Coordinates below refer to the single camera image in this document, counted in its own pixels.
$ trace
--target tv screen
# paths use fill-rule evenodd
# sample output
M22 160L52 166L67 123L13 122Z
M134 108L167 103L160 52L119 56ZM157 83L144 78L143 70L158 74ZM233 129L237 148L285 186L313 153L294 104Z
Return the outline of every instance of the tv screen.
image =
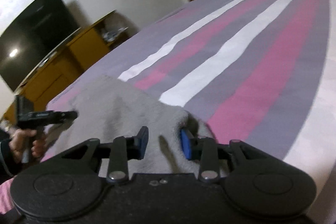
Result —
M11 90L78 28L62 0L31 3L0 36L0 75Z

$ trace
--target pink fabric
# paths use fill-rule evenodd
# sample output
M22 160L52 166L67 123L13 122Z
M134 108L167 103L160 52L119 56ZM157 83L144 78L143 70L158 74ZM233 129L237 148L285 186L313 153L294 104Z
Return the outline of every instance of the pink fabric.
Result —
M70 99L72 99L76 95L80 94L80 92L81 92L80 88L73 88L73 89L70 89L64 95L62 95L62 100L53 99L52 110L54 110L54 111L64 111L63 110L64 104L67 104Z
M9 192L13 179L14 178L7 180L0 185L0 214L5 214L14 208L14 204Z
M50 158L52 158L54 156L54 151L53 151L53 147L51 147L43 156L43 158L41 159L41 162L46 161Z
M231 22L240 18L264 1L265 0L246 0L225 12L221 17L215 20L214 23L208 24L193 35L190 42L183 47L179 53L157 65L150 75L137 81L134 86L142 90L147 90L151 86L159 83L170 71L201 51L216 34L224 30Z
M245 140L263 120L292 74L318 5L319 0L305 0L300 4L253 73L208 120L219 143Z

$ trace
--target fluffy gray fabric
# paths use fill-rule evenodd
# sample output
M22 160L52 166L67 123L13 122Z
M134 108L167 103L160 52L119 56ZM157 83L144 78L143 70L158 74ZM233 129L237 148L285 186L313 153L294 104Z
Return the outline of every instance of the fluffy gray fabric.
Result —
M79 117L61 133L52 150L58 154L89 138L101 143L119 136L134 136L142 126L149 129L149 141L143 160L128 162L133 173L195 173L199 165L185 159L180 143L180 129L194 135L212 137L204 122L196 120L181 107L165 105L127 83L108 76L86 86L69 102ZM100 175L106 175L104 161Z

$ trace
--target sleeve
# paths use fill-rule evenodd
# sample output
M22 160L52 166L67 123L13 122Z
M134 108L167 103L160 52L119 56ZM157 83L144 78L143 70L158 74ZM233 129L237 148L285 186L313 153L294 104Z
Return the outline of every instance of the sleeve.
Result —
M17 164L14 161L9 148L10 141L10 139L5 139L0 142L0 183L16 175L22 168L21 163Z

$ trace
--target hand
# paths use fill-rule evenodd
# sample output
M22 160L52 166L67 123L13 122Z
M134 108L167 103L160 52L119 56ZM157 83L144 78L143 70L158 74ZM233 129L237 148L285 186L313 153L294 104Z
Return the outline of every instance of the hand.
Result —
M9 142L9 148L13 153L13 158L16 163L21 162L22 155L25 150L25 143L27 137L33 137L36 135L36 130L30 129L18 129L15 131L12 140ZM35 158L39 158L44 153L45 135L43 134L39 140L33 142L31 148L32 155Z

